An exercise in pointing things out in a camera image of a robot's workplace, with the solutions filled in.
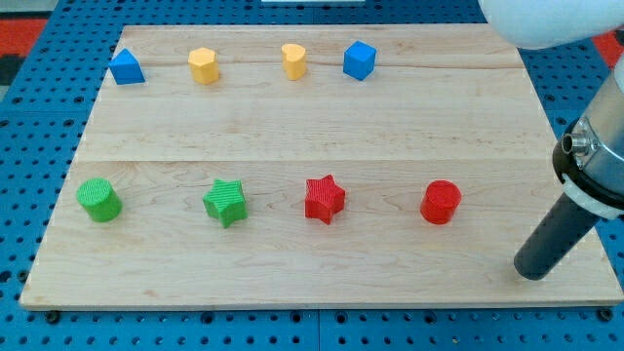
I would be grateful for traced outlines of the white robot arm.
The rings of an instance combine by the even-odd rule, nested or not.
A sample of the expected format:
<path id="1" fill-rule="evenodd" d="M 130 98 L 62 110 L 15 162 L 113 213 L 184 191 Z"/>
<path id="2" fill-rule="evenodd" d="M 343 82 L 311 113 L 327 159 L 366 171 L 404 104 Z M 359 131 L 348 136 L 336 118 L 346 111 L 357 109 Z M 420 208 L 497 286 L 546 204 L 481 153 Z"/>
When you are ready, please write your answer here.
<path id="1" fill-rule="evenodd" d="M 480 0 L 487 22 L 517 48 L 538 50 L 623 26 L 619 0 Z M 623 61 L 562 137 L 576 168 L 602 189 L 623 193 Z"/>

